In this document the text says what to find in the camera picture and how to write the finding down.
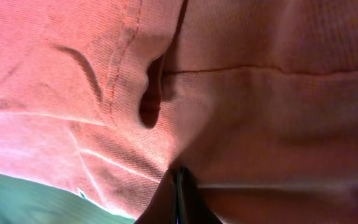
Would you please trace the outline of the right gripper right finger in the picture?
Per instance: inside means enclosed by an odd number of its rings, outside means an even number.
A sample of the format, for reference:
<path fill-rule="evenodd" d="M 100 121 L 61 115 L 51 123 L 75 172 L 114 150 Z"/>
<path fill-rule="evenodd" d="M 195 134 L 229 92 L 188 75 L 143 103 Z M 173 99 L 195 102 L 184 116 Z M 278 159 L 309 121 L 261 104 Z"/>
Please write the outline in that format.
<path fill-rule="evenodd" d="M 204 202 L 187 167 L 178 171 L 178 222 L 181 224 L 223 224 Z"/>

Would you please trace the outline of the red printed t-shirt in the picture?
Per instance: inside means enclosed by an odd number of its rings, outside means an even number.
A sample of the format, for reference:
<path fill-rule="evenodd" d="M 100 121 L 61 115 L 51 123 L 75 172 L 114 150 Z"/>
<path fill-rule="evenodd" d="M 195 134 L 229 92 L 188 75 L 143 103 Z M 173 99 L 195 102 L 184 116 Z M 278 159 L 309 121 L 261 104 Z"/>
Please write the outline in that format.
<path fill-rule="evenodd" d="M 0 174 L 139 217 L 358 223 L 358 1 L 0 1 Z"/>

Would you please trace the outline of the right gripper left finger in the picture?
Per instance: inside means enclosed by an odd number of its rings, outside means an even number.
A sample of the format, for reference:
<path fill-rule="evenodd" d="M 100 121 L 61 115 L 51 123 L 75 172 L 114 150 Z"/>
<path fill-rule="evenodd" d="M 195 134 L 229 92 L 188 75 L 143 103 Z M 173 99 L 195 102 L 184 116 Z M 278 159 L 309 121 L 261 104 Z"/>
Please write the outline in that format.
<path fill-rule="evenodd" d="M 149 205 L 135 224 L 175 224 L 177 222 L 175 177 L 171 169 L 164 173 Z"/>

